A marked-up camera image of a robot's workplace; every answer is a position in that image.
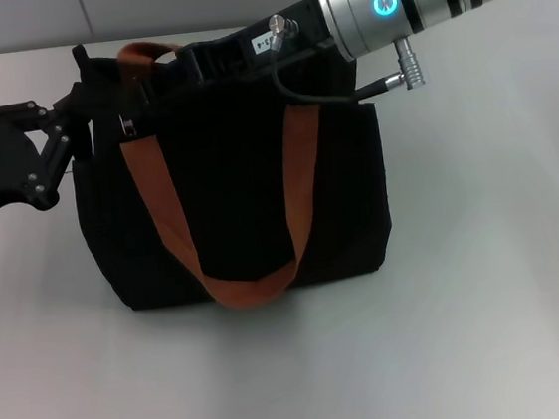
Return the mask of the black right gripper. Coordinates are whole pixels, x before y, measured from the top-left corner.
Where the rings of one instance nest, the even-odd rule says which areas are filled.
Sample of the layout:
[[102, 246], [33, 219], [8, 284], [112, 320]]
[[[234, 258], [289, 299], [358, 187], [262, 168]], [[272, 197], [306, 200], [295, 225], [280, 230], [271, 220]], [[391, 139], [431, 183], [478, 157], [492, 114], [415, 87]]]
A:
[[[283, 40], [276, 56], [280, 70], [313, 60], [341, 60], [318, 0], [298, 1], [279, 14], [297, 25], [296, 35]], [[264, 18], [221, 39], [188, 44], [166, 64], [151, 56], [128, 56], [131, 117], [142, 120], [161, 111], [202, 107], [202, 87], [268, 75], [273, 35], [269, 21]]]

